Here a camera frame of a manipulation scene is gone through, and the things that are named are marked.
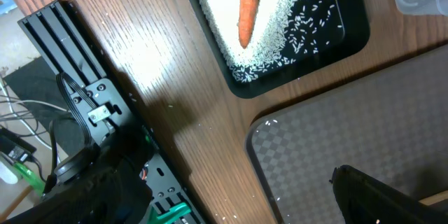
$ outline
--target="wood grain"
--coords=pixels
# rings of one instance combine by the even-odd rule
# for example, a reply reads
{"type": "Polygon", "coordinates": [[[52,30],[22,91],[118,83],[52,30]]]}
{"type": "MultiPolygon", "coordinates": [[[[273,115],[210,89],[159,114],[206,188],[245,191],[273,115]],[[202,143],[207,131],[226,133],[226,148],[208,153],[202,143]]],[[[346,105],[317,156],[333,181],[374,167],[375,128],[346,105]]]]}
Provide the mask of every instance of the wood grain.
{"type": "MultiPolygon", "coordinates": [[[[16,3],[30,14],[51,1],[16,3]]],[[[274,223],[244,152],[255,117],[448,39],[446,17],[404,16],[394,0],[365,0],[371,37],[361,52],[246,100],[229,91],[188,0],[72,1],[124,88],[139,93],[141,113],[217,223],[223,217],[229,223],[274,223]]]]}

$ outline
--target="white cable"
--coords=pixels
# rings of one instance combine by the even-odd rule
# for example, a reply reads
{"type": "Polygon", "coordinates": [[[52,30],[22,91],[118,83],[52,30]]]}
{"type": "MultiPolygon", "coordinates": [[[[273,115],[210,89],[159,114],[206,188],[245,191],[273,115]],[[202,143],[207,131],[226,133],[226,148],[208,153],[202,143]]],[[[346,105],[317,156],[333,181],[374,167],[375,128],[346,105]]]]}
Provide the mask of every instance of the white cable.
{"type": "MultiPolygon", "coordinates": [[[[17,115],[17,113],[14,111],[13,104],[11,103],[11,99],[9,98],[9,95],[6,92],[5,87],[3,86],[3,78],[1,76],[0,76],[0,88],[1,88],[1,91],[3,92],[3,94],[5,95],[6,101],[9,105],[9,110],[15,117],[19,117],[17,115]]],[[[23,120],[23,119],[20,119],[20,122],[34,135],[34,138],[36,138],[37,141],[39,141],[41,144],[43,144],[45,147],[49,148],[50,150],[52,149],[51,145],[46,143],[44,140],[42,140],[42,138],[31,128],[31,126],[29,126],[28,122],[25,122],[25,120],[23,120]]]]}
{"type": "Polygon", "coordinates": [[[44,101],[36,101],[36,100],[23,100],[22,101],[22,100],[19,100],[19,101],[14,101],[12,104],[23,104],[23,103],[27,103],[27,102],[43,104],[43,105],[50,106],[50,107],[55,108],[55,109],[59,109],[59,110],[61,110],[63,112],[70,112],[70,110],[68,110],[68,109],[61,108],[60,106],[56,106],[54,104],[51,104],[51,103],[48,103],[48,102],[44,102],[44,101]]]}

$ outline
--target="green plastic part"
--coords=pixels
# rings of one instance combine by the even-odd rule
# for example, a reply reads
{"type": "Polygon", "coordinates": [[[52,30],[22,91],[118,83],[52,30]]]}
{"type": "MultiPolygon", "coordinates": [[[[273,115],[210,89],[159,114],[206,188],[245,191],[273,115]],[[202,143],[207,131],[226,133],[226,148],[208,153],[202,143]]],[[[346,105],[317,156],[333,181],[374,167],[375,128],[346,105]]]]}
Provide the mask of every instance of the green plastic part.
{"type": "Polygon", "coordinates": [[[45,183],[39,178],[32,170],[30,170],[26,165],[16,162],[14,168],[22,175],[22,177],[28,182],[33,189],[42,194],[45,183]]]}
{"type": "Polygon", "coordinates": [[[167,213],[159,216],[153,207],[149,213],[148,224],[171,224],[189,213],[191,213],[191,208],[185,202],[173,206],[167,213]]]}

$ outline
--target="black mat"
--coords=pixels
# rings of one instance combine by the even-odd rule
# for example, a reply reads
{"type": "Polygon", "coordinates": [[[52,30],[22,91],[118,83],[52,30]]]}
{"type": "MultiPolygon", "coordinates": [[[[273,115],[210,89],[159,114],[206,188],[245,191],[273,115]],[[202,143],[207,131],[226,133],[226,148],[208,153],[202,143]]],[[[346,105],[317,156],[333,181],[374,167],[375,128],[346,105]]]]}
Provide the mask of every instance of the black mat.
{"type": "Polygon", "coordinates": [[[279,221],[344,223],[328,182],[351,165],[421,200],[448,189],[448,47],[257,120],[246,149],[279,221]]]}
{"type": "MultiPolygon", "coordinates": [[[[67,109],[56,85],[56,75],[42,57],[14,71],[4,79],[21,100],[39,100],[67,109]]],[[[51,120],[66,114],[41,104],[26,103],[24,106],[47,130],[51,120]]],[[[73,155],[83,147],[83,135],[76,123],[67,120],[60,121],[55,123],[54,128],[57,143],[68,155],[73,155]]]]}

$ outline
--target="checkered mat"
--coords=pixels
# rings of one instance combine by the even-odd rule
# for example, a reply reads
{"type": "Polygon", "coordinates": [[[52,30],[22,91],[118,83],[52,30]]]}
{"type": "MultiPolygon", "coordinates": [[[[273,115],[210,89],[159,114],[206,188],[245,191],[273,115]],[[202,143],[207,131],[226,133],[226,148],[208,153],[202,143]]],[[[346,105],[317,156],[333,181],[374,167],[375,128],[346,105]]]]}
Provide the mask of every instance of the checkered mat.
{"type": "Polygon", "coordinates": [[[448,46],[257,120],[246,149],[284,223],[344,223],[341,165],[416,200],[448,190],[448,46]]]}

